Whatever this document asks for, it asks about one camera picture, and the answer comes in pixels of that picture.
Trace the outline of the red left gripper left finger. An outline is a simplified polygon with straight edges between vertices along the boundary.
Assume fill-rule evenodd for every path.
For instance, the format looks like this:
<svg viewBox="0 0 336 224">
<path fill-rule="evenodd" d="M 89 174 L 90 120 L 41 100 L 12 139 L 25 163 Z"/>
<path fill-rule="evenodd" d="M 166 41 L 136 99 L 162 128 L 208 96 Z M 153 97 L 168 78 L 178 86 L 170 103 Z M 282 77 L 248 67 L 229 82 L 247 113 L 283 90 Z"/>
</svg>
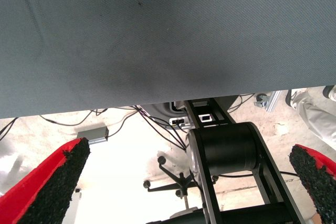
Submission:
<svg viewBox="0 0 336 224">
<path fill-rule="evenodd" d="M 89 154 L 86 138 L 56 149 L 1 196 L 1 223 L 62 223 Z"/>
</svg>

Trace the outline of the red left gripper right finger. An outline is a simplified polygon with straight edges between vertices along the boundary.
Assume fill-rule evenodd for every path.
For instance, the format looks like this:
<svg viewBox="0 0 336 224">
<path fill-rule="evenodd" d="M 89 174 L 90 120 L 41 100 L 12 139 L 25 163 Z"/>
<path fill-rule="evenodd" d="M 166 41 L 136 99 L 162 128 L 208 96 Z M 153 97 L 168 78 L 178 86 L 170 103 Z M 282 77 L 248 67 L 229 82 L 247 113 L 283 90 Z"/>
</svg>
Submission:
<svg viewBox="0 0 336 224">
<path fill-rule="evenodd" d="M 335 161 L 303 145 L 292 147 L 289 160 L 310 195 L 322 223 L 335 223 Z"/>
</svg>

